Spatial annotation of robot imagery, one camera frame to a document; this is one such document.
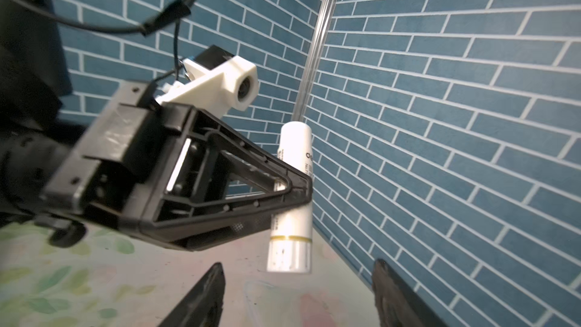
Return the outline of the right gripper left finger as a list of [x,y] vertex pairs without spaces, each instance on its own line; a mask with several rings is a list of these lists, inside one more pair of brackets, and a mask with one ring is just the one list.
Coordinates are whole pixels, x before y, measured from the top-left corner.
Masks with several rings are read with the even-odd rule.
[[222,264],[214,263],[159,327],[217,327],[225,295]]

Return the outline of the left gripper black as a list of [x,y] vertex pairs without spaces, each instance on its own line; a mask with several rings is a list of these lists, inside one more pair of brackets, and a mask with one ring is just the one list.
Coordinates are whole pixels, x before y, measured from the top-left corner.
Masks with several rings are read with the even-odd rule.
[[134,187],[151,177],[137,203],[139,236],[203,251],[311,201],[310,176],[206,111],[159,104],[156,89],[122,83],[43,188],[48,213],[116,229]]

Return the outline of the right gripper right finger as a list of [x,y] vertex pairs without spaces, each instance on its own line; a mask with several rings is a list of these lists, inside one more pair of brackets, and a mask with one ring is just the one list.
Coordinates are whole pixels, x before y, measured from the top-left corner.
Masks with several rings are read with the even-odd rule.
[[372,291],[382,327],[446,326],[383,259],[374,263]]

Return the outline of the white glue stick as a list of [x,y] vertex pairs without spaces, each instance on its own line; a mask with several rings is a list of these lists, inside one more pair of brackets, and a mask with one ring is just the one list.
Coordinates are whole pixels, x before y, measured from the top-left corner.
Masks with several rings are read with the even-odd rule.
[[[291,121],[281,128],[278,158],[313,176],[312,130]],[[266,271],[310,273],[313,257],[313,206],[304,204],[272,218]]]

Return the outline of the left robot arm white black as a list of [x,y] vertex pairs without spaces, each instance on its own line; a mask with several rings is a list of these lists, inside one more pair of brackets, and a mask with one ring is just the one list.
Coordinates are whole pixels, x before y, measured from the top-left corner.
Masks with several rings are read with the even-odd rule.
[[186,72],[157,95],[157,80],[126,81],[83,126],[59,118],[71,94],[58,25],[149,36],[192,13],[175,0],[130,27],[57,16],[52,0],[1,0],[1,223],[32,222],[70,248],[89,224],[182,251],[267,230],[310,203],[312,178],[254,144],[222,117],[256,98],[257,68],[211,46],[176,59]]

